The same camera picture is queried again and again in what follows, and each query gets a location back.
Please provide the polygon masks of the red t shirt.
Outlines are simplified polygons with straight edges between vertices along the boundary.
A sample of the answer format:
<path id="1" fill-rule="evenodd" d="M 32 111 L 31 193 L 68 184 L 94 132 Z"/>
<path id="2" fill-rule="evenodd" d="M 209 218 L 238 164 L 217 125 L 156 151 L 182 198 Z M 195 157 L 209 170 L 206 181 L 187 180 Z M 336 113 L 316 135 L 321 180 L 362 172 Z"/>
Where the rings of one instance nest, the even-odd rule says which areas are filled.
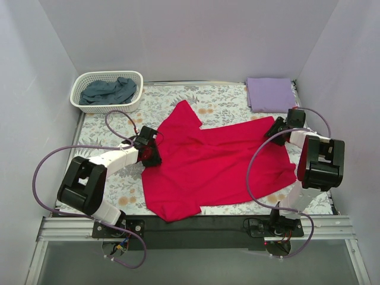
<path id="1" fill-rule="evenodd" d="M 147 208 L 165 221 L 271 195 L 296 181 L 283 146 L 264 145 L 272 117 L 211 129 L 186 101 L 159 126 L 162 163 L 142 177 Z"/>

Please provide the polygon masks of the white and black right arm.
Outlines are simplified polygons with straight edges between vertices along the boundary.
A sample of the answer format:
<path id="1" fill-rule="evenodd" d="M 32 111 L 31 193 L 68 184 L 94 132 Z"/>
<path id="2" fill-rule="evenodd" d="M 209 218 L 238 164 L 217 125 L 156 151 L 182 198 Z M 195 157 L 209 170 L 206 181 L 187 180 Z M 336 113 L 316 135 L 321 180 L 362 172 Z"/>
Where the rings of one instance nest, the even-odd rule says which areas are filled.
<path id="1" fill-rule="evenodd" d="M 291 143 L 301 149 L 297 181 L 287 197 L 271 210 L 268 228 L 275 234 L 288 234 L 300 227 L 301 212 L 323 192 L 340 186 L 344 175 L 345 142 L 303 131 L 306 113 L 299 108 L 288 110 L 265 134 L 279 146 Z"/>

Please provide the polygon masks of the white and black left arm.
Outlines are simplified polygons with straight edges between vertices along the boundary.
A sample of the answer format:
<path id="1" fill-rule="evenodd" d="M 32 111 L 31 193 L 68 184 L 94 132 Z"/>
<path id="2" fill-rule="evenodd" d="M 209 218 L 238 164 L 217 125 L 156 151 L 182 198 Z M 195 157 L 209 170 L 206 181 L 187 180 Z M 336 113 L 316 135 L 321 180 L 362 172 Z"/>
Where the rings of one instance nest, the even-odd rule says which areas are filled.
<path id="1" fill-rule="evenodd" d="M 121 169 L 141 162 L 144 167 L 162 163 L 156 137 L 159 131 L 143 126 L 133 139 L 123 141 L 114 150 L 84 158 L 74 157 L 59 187 L 58 201 L 77 211 L 119 229 L 111 230 L 120 236 L 126 229 L 126 214 L 104 198 L 109 176 Z"/>

